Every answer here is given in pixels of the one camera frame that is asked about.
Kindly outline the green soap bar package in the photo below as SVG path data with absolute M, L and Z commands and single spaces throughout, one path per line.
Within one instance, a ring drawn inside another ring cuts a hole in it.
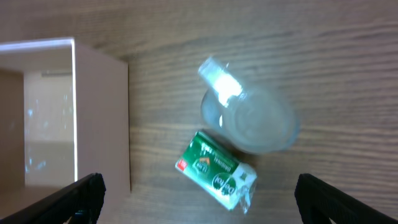
M 195 133 L 175 168 L 207 191 L 227 210 L 251 207 L 257 173 L 202 131 Z

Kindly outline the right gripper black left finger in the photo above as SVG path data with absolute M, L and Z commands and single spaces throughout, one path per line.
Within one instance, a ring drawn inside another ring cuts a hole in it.
M 1 219 L 1 224 L 96 224 L 105 192 L 103 176 L 92 173 Z

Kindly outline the clear soap pump bottle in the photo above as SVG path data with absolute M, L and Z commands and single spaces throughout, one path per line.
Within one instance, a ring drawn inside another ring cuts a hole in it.
M 234 76 L 213 57 L 200 65 L 198 74 L 208 86 L 201 115 L 217 134 L 250 154 L 283 151 L 294 144 L 300 123 L 281 92 Z

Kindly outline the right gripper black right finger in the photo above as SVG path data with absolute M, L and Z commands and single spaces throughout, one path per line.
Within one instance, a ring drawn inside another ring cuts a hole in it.
M 397 224 L 311 174 L 300 174 L 295 199 L 303 224 Z

